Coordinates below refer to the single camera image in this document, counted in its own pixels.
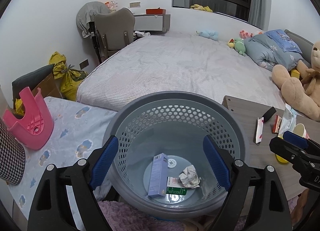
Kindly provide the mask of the right hand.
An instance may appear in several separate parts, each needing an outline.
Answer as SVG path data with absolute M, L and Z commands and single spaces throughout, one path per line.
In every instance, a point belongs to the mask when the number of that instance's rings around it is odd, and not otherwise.
M 303 218 L 303 210 L 307 204 L 310 189 L 305 189 L 297 200 L 297 204 L 291 213 L 291 221 L 294 226 Z

